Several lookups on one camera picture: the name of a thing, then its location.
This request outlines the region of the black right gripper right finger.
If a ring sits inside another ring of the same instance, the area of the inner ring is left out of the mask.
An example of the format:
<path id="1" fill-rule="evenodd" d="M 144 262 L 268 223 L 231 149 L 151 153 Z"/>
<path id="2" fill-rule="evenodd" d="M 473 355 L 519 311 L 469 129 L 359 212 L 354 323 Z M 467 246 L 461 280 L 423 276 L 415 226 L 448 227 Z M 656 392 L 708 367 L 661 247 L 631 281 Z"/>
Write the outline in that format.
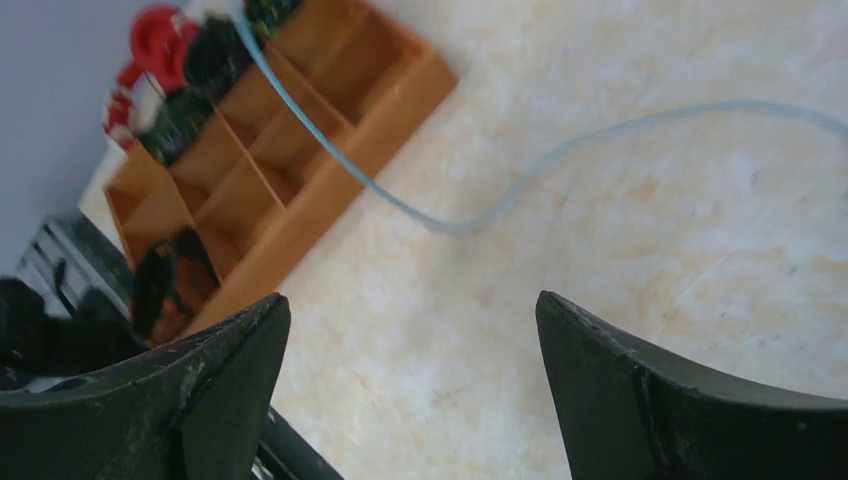
<path id="1" fill-rule="evenodd" d="M 847 404 L 745 380 L 540 293 L 535 318 L 576 479 L 843 479 Z"/>

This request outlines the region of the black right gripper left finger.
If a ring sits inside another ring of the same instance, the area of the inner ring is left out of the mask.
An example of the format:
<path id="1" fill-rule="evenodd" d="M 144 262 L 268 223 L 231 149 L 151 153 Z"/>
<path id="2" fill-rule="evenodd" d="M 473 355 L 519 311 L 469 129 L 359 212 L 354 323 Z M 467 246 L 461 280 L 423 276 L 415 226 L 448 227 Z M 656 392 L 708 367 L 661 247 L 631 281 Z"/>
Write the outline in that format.
<path id="1" fill-rule="evenodd" d="M 273 293 L 168 345 L 1 396 L 5 479 L 249 479 L 291 325 Z"/>

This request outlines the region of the teal cat-ear headphones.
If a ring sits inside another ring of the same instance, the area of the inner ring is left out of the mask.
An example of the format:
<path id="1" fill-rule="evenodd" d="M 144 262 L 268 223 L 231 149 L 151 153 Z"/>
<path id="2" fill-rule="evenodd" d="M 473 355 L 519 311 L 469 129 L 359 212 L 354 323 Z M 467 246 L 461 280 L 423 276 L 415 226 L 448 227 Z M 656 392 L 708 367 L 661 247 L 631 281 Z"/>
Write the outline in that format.
<path id="1" fill-rule="evenodd" d="M 675 108 L 648 114 L 642 117 L 630 119 L 607 128 L 595 130 L 577 136 L 560 143 L 547 154 L 537 158 L 510 184 L 506 190 L 483 212 L 463 221 L 447 221 L 433 217 L 422 210 L 403 201 L 381 185 L 375 179 L 366 174 L 345 154 L 339 150 L 329 138 L 324 135 L 315 123 L 308 117 L 303 109 L 295 102 L 292 95 L 283 86 L 280 79 L 271 70 L 266 57 L 260 51 L 258 42 L 254 39 L 248 18 L 240 1 L 228 1 L 227 12 L 233 21 L 234 28 L 254 60 L 256 66 L 262 72 L 270 86 L 283 100 L 289 110 L 300 121 L 311 136 L 329 153 L 341 166 L 354 178 L 361 182 L 367 189 L 386 200 L 403 214 L 420 223 L 427 229 L 447 235 L 470 235 L 484 229 L 487 225 L 496 221 L 501 215 L 509 211 L 520 201 L 521 196 L 530 187 L 531 181 L 540 177 L 546 170 L 553 167 L 558 161 L 589 144 L 602 143 L 612 136 L 622 135 L 639 128 L 647 128 L 651 125 L 671 122 L 684 118 L 693 118 L 712 113 L 746 112 L 750 114 L 775 115 L 786 118 L 795 118 L 800 121 L 815 124 L 838 137 L 842 142 L 847 141 L 847 123 L 826 112 L 811 109 L 804 106 L 792 105 L 780 102 L 772 102 L 756 99 L 733 99 L 726 101 L 706 102 L 691 106 Z"/>

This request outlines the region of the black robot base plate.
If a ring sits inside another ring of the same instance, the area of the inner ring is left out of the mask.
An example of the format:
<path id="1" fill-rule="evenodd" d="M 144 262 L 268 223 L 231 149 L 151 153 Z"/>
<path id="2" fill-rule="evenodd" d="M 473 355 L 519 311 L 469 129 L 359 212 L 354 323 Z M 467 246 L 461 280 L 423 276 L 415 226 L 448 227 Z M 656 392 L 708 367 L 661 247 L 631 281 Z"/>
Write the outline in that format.
<path id="1" fill-rule="evenodd" d="M 42 392 L 152 349 L 128 318 L 129 269 L 82 214 L 46 218 L 1 280 L 1 396 Z M 270 404 L 249 479 L 334 479 Z"/>

